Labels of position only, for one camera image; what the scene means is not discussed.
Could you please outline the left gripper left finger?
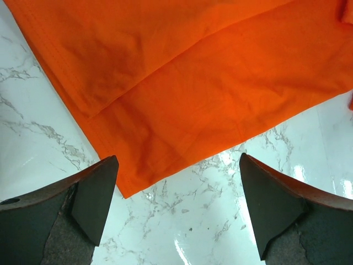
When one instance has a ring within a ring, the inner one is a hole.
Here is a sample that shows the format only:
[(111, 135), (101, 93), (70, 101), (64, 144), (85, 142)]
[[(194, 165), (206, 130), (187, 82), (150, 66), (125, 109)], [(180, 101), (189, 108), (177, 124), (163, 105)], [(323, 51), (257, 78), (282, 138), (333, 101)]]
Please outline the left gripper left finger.
[(1, 202), (1, 264), (91, 264), (119, 169), (116, 156)]

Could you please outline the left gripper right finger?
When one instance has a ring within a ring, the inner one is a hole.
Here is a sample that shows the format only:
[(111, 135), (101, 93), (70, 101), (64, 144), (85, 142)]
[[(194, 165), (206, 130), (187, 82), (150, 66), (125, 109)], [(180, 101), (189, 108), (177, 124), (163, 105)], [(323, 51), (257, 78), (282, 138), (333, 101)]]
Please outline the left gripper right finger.
[(352, 264), (352, 200), (282, 174), (243, 153), (240, 176), (266, 264)]

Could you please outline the orange t shirt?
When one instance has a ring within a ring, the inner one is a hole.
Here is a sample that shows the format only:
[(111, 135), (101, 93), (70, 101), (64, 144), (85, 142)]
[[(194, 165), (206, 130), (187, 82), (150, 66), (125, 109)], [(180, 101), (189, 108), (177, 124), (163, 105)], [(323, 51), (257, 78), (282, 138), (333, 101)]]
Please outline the orange t shirt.
[(352, 89), (351, 1), (6, 1), (128, 198)]

